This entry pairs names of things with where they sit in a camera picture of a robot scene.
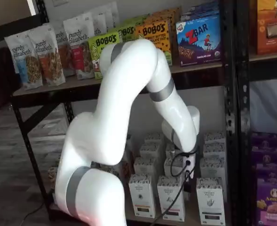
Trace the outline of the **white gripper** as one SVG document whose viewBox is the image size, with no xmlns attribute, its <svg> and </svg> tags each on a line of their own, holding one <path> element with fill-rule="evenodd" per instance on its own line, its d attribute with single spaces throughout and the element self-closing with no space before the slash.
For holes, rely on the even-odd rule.
<svg viewBox="0 0 277 226">
<path fill-rule="evenodd" d="M 182 153 L 183 155 L 183 167 L 184 171 L 182 173 L 182 178 L 185 179 L 185 176 L 187 173 L 190 173 L 193 171 L 195 164 L 196 164 L 196 154 L 195 153 Z M 188 179 L 185 184 L 184 184 L 184 191 L 186 193 L 191 193 L 192 192 L 192 187 L 191 187 L 191 181 Z"/>
</svg>

